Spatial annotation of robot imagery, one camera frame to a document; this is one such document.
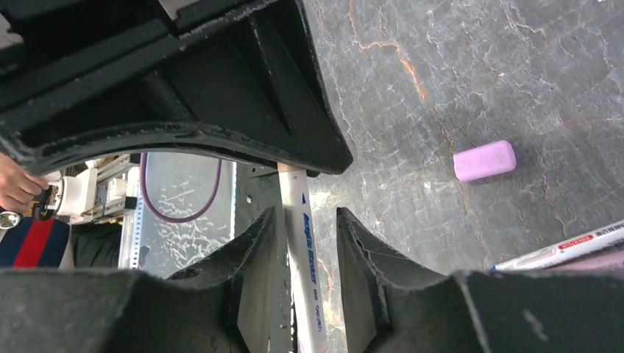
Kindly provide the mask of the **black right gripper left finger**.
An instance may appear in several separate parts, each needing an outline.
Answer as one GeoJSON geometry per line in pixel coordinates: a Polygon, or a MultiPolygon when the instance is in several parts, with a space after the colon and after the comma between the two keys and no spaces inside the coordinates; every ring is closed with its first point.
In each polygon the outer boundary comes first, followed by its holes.
{"type": "Polygon", "coordinates": [[[142,271],[3,270],[3,352],[266,352],[276,210],[167,279],[142,271]]]}

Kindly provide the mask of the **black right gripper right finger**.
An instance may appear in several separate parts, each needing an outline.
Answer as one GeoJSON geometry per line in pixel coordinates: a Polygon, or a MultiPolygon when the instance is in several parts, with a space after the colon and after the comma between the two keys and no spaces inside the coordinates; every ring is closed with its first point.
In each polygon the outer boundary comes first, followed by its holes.
{"type": "Polygon", "coordinates": [[[336,211],[350,352],[621,352],[620,271],[430,270],[336,211]]]}

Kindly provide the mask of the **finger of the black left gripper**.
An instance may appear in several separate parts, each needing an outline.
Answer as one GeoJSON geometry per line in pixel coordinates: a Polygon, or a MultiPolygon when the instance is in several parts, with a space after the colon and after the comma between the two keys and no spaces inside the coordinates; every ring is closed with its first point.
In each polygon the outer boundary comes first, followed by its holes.
{"type": "Polygon", "coordinates": [[[1,147],[33,174],[140,151],[353,161],[301,1],[3,1],[1,147]]]}

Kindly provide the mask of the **white acrylic marker peach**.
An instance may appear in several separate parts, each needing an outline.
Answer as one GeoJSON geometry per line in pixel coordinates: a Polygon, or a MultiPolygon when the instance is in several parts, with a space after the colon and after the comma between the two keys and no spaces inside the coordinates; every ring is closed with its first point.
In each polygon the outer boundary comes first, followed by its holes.
{"type": "Polygon", "coordinates": [[[313,233],[307,171],[282,163],[277,165],[277,170],[286,221],[298,351],[327,352],[327,326],[313,233]]]}

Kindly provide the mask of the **operator hand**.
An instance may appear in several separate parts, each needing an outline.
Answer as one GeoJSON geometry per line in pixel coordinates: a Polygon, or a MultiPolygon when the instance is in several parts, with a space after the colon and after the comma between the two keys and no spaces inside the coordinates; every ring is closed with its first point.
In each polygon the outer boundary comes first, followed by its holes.
{"type": "Polygon", "coordinates": [[[45,179],[30,175],[9,156],[1,154],[1,208],[25,213],[30,202],[48,188],[45,179]]]}

